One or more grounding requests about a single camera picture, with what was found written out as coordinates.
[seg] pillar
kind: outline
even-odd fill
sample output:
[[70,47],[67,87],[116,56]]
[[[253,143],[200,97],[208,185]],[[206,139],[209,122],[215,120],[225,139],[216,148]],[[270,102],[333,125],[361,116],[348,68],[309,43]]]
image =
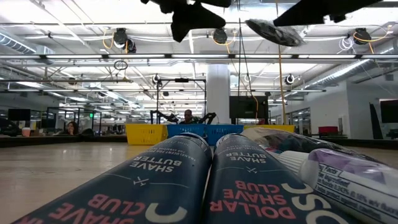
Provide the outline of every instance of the pillar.
[[229,118],[229,93],[230,72],[228,65],[208,65],[207,68],[207,112],[216,113],[218,116],[213,124],[230,124]]

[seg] black screen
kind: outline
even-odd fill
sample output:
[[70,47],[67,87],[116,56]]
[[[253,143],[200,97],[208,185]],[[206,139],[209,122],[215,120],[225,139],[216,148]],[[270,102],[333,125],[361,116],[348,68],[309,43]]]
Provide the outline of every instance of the black screen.
[[381,101],[381,122],[398,123],[398,100]]
[[30,121],[30,109],[8,109],[8,120]]
[[[257,96],[259,110],[257,118],[268,119],[268,97]],[[230,118],[256,118],[256,101],[251,96],[230,96],[229,117]]]

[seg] wooden floor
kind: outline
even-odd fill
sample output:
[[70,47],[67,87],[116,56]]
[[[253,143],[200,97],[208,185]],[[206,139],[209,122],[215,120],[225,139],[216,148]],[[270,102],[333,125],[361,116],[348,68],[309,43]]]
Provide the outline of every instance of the wooden floor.
[[[76,143],[0,149],[0,223],[10,223],[149,146]],[[352,148],[398,167],[398,151]]]

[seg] ceiling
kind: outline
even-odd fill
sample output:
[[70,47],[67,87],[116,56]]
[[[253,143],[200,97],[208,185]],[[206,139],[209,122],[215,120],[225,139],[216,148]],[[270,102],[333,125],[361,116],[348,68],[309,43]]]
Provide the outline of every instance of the ceiling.
[[[14,35],[20,41],[32,46],[46,46],[53,50],[55,54],[123,54],[121,49],[111,45],[112,33],[116,28],[126,28],[129,38],[136,47],[137,54],[239,54],[239,35],[238,19],[267,19],[272,20],[277,17],[275,4],[273,1],[242,1],[241,10],[236,9],[235,3],[228,9],[204,5],[209,10],[223,17],[227,21],[225,31],[229,37],[228,48],[225,45],[217,45],[211,38],[213,29],[198,29],[192,31],[192,36],[187,36],[181,43],[172,40],[170,23],[171,14],[160,12],[158,5],[149,2],[142,4],[140,1],[133,0],[44,0],[42,4],[45,10],[37,7],[30,0],[2,0],[0,1],[0,33],[7,32]],[[291,7],[295,1],[279,1],[279,13],[283,13]],[[294,27],[294,29],[306,41],[300,47],[281,47],[282,54],[352,54],[352,50],[342,50],[341,42],[348,33],[353,33],[355,28],[364,27],[374,39],[382,38],[373,43],[375,54],[379,54],[379,46],[391,41],[398,33],[398,8],[395,7],[367,7],[354,13],[348,14],[347,20],[339,24],[326,23],[325,25]],[[278,45],[269,42],[250,30],[246,25],[241,25],[243,44],[246,54],[278,54]],[[369,45],[353,45],[357,54],[369,54]],[[19,54],[15,50],[0,45],[0,54]],[[206,78],[208,60],[127,60],[135,62],[125,71],[118,74],[118,79],[128,78],[133,82],[103,82],[96,83],[95,87],[104,89],[125,89],[140,90],[151,89],[152,77],[158,74],[161,78]],[[109,68],[98,60],[57,60],[52,65],[37,63],[33,60],[8,60],[15,66],[24,67],[32,74],[18,73],[13,79],[38,79],[46,76],[54,80],[64,80],[71,77],[76,79],[102,80],[116,78],[113,72],[109,74],[109,69],[114,70],[113,60],[108,61]],[[223,61],[228,64],[233,76],[238,76],[238,62]],[[282,60],[282,76],[289,74],[299,77],[294,86],[285,86],[289,89],[304,83],[308,83],[314,78],[328,70],[335,68],[342,63],[351,62],[315,62],[297,61],[284,62]],[[248,61],[248,65],[241,66],[243,83],[248,84],[248,79],[244,76],[248,72],[251,78],[252,88],[268,88],[271,90],[279,89],[280,68],[277,60],[272,62]],[[8,79],[6,72],[0,73],[3,79]],[[84,89],[87,86],[78,83],[69,85],[68,83],[46,84],[47,88]],[[17,83],[14,88],[27,88]],[[167,88],[189,88],[198,89],[194,93],[170,93],[170,96],[163,96],[164,99],[203,99],[203,92],[195,83],[174,83],[171,82]],[[113,101],[110,96],[105,98],[98,96],[98,93],[88,92],[84,95],[77,93],[65,93],[62,96],[74,96],[86,98],[88,102],[110,102],[120,103],[119,100]],[[154,93],[118,93],[120,98],[141,105],[141,109],[151,108],[155,104],[151,98]],[[188,108],[186,102],[181,101],[177,107]],[[197,113],[201,113],[202,107],[192,105]],[[127,107],[113,107],[119,110],[128,109]],[[166,107],[165,111],[175,110]]]

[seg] toothpaste tube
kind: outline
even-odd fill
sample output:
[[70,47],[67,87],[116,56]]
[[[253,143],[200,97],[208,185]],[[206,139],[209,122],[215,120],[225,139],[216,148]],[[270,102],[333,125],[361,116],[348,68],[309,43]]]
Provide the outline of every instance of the toothpaste tube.
[[398,170],[330,149],[278,160],[329,202],[365,223],[398,223]]
[[254,141],[223,138],[214,153],[204,224],[358,223]]
[[198,223],[211,149],[175,136],[14,223]]

